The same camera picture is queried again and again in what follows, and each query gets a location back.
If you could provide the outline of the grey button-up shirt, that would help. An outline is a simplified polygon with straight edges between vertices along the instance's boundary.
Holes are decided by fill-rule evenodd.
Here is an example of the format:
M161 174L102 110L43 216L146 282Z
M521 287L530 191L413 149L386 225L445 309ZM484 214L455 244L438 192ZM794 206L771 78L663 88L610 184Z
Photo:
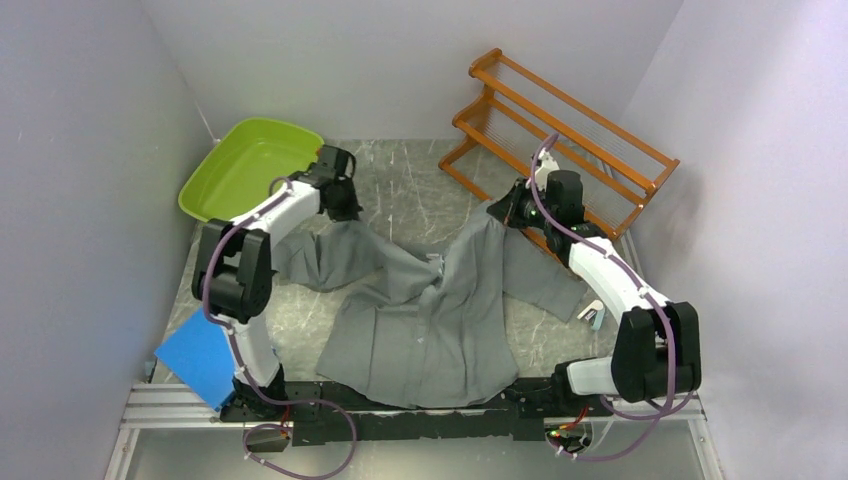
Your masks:
M443 267L428 253L441 254ZM348 221L286 236L272 265L315 291L349 288L316 371L401 408L465 407L495 397L519 374L505 298L567 320L587 290L485 206L444 247L396 244Z

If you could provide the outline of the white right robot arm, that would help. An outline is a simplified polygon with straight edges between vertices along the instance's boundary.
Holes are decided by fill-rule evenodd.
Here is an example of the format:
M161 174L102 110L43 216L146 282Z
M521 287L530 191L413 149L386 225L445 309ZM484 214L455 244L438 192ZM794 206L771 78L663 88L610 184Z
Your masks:
M550 401L564 415L589 397L612 395L635 403L697 390L702 381L699 320L688 302L673 302L649 287L589 221L578 173L556 170L542 192L518 179L487 208L505 226L543 232L549 251L584 280L617 326L611 355L559 364Z

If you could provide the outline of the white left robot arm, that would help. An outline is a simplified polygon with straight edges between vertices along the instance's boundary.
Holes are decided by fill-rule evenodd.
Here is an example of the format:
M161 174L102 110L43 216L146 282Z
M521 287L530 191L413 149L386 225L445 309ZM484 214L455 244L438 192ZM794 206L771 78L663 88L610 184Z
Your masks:
M263 420L290 405L284 368L265 324L273 289L272 251L306 220L356 220L362 210L353 153L323 145L304 170L274 178L257 206L201 230L192 293L205 319L223 333L234 363L235 394Z

